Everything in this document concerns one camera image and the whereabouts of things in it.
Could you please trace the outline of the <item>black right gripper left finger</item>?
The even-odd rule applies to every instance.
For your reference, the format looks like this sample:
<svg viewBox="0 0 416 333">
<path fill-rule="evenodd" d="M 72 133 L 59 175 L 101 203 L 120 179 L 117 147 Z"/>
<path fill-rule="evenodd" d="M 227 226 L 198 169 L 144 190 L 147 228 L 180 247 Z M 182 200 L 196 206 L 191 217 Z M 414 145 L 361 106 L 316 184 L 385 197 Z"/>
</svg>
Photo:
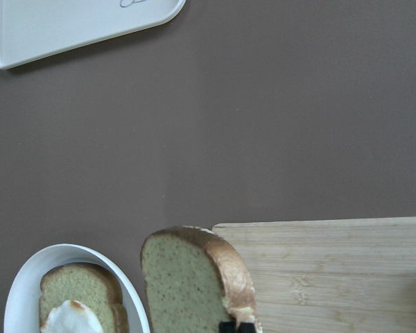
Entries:
<svg viewBox="0 0 416 333">
<path fill-rule="evenodd" d="M 235 322 L 234 321 L 223 321 L 218 325 L 219 333 L 235 333 Z"/>
</svg>

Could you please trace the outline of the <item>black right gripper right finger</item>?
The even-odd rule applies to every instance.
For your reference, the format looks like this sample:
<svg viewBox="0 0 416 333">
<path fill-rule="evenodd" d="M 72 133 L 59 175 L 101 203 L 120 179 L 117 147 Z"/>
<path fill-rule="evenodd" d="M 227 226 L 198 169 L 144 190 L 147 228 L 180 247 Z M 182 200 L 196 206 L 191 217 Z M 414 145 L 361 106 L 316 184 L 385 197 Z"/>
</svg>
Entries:
<svg viewBox="0 0 416 333">
<path fill-rule="evenodd" d="M 239 325 L 239 333 L 255 333 L 254 323 L 241 323 Z"/>
</svg>

